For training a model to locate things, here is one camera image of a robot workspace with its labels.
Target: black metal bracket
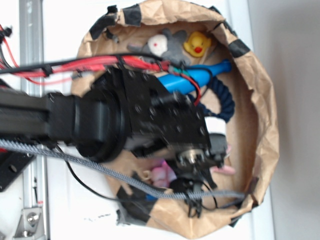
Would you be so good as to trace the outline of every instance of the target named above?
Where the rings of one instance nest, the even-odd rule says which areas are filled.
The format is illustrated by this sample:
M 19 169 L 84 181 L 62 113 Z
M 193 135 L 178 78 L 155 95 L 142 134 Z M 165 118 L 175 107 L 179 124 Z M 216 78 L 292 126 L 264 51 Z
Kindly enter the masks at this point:
M 0 153 L 0 192 L 4 192 L 34 158 L 19 152 Z

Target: crumpled brown paper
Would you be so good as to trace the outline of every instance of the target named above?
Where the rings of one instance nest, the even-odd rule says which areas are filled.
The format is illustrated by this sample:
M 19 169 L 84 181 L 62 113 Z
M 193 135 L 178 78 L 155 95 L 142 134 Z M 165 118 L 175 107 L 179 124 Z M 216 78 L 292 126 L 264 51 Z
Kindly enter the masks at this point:
M 148 227 L 178 233 L 188 239 L 196 239 L 222 228 L 232 219 L 249 212 L 253 206 L 263 202 L 267 187 L 279 159 L 279 132 L 277 108 L 272 81 L 264 67 L 252 51 L 233 57 L 230 44 L 238 38 L 223 24 L 224 18 L 215 11 L 181 0 L 147 0 L 139 4 L 140 26 L 132 26 L 125 21 L 125 11 L 111 13 L 116 19 L 115 26 L 107 29 L 117 41 L 101 34 L 92 39 L 88 32 L 79 48 L 79 57 L 128 52 L 128 43 L 144 44 L 153 35 L 169 28 L 172 33 L 186 30 L 206 33 L 212 39 L 212 47 L 202 58 L 189 56 L 192 64 L 213 65 L 221 60 L 232 62 L 232 71 L 218 76 L 228 86 L 235 101 L 235 114 L 227 124 L 227 141 L 232 152 L 227 160 L 236 169 L 233 176 L 213 174 L 218 189 L 248 193 L 238 209 L 204 210 L 201 218 L 189 218 L 183 201 L 160 199 L 149 213 L 145 223 Z M 95 77 L 88 76 L 73 81 L 71 91 L 83 95 L 90 89 Z M 208 92 L 201 101 L 214 112 L 220 105 L 216 96 Z M 131 176 L 134 172 L 143 178 L 144 170 L 151 169 L 154 162 L 136 159 L 131 153 L 123 152 L 107 166 Z M 116 195 L 120 187 L 128 194 L 130 186 L 109 178 L 109 185 Z

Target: pink toy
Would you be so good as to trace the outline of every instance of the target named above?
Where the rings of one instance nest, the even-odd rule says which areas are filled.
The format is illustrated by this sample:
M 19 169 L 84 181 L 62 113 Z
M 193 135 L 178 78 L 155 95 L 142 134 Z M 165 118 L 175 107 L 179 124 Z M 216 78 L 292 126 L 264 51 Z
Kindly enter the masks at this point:
M 226 156 L 231 152 L 231 146 L 228 144 Z M 232 166 L 224 165 L 221 168 L 213 166 L 210 168 L 211 173 L 219 173 L 225 175 L 234 175 L 236 170 Z M 163 161 L 161 166 L 155 167 L 151 170 L 152 185 L 158 188 L 168 188 L 170 183 L 177 179 L 175 172 L 168 166 L 166 161 Z

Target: red wire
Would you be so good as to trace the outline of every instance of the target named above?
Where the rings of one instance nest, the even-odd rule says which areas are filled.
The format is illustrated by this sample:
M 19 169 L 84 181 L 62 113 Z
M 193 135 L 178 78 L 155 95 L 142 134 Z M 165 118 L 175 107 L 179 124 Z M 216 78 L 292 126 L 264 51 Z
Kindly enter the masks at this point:
M 201 99 L 201 89 L 200 89 L 198 83 L 192 77 L 189 77 L 189 76 L 187 76 L 187 75 L 185 75 L 183 73 L 181 73 L 180 76 L 185 78 L 185 79 L 187 79 L 195 87 L 195 90 L 197 92 L 197 97 L 196 97 L 196 99 L 195 99 L 193 104 L 195 106 L 197 106 L 198 103 L 200 102 L 200 99 Z
M 11 52 L 11 49 L 10 49 L 10 46 L 9 46 L 9 44 L 8 44 L 8 42 L 7 42 L 7 40 L 6 40 L 6 38 L 3 38 L 3 42 L 4 42 L 4 44 L 5 44 L 5 46 L 6 46 L 6 49 L 7 49 L 7 51 L 8 51 L 8 53 L 9 53 L 9 56 L 10 56 L 10 58 L 11 58 L 11 61 L 13 62 L 13 65 L 16 67 L 16 68 L 19 68 L 19 65 L 17 64 L 17 62 L 16 62 L 16 60 L 15 60 L 15 58 L 14 58 L 14 56 L 13 56 L 13 54 L 12 54 L 12 52 Z M 2 65 L 1 64 L 1 66 L 0 66 L 2 69 L 5 69 L 6 67 L 4 66 L 4 65 Z M 39 72 L 35 72 L 35 73 L 23 73 L 23 72 L 21 72 L 21 73 L 16 73 L 15 74 L 16 76 L 19 76 L 19 77 L 23 77 L 23 78 L 25 78 L 25 79 L 27 79 L 29 82 L 31 82 L 31 83 L 33 83 L 33 84 L 36 84 L 36 85 L 42 85 L 42 86 L 45 86 L 45 85 L 53 85 L 53 84 L 60 84 L 60 83 L 64 83 L 64 82 L 67 82 L 67 81 L 70 81 L 71 80 L 71 77 L 68 77 L 68 78 L 64 78 L 64 79 L 61 79 L 61 80 L 57 80 L 57 81 L 49 81 L 49 82 L 39 82 L 39 81 L 35 81 L 35 80 L 33 80 L 33 79 L 31 79 L 30 77 L 34 77 L 34 78 L 37 78 L 37 77 L 46 77 L 46 75 L 44 74 L 44 72 L 41 72 L 41 71 L 39 71 Z
M 15 61 L 15 58 L 11 52 L 10 46 L 5 38 L 3 38 L 3 42 L 7 48 L 7 51 L 10 55 L 10 58 L 16 68 L 19 68 L 19 65 Z M 123 62 L 133 68 L 139 68 L 143 70 L 153 70 L 153 71 L 167 71 L 169 68 L 169 62 L 164 61 L 158 63 L 149 63 L 145 62 L 135 56 L 122 56 Z M 111 66 L 113 64 L 119 63 L 119 60 L 116 56 L 112 55 L 105 55 L 105 56 L 95 56 L 91 58 L 85 58 L 85 59 L 79 59 L 75 60 L 66 64 L 61 65 L 60 67 L 57 67 L 52 70 L 53 74 L 56 73 L 62 73 L 62 72 L 71 72 L 71 71 L 104 71 L 106 70 L 105 66 Z M 0 68 L 5 69 L 6 67 L 0 63 Z M 52 82 L 44 82 L 40 83 L 38 81 L 32 80 L 31 78 L 45 78 L 47 75 L 44 73 L 43 70 L 38 71 L 28 71 L 28 72 L 17 72 L 14 73 L 14 75 L 18 77 L 22 77 L 27 79 L 28 81 L 38 84 L 38 85 L 47 85 L 47 84 L 57 84 L 57 83 L 63 83 L 65 81 L 68 81 L 70 78 L 58 80 L 58 81 L 52 81 Z

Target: metal bracket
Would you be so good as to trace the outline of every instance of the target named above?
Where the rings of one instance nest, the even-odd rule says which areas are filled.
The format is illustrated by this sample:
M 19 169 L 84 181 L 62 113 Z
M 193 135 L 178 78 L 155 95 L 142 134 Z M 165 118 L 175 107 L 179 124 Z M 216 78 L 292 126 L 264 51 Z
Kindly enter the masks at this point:
M 34 158 L 33 155 L 18 152 L 0 153 L 0 193 L 9 187 Z
M 45 240 L 44 215 L 41 207 L 25 208 L 13 240 Z

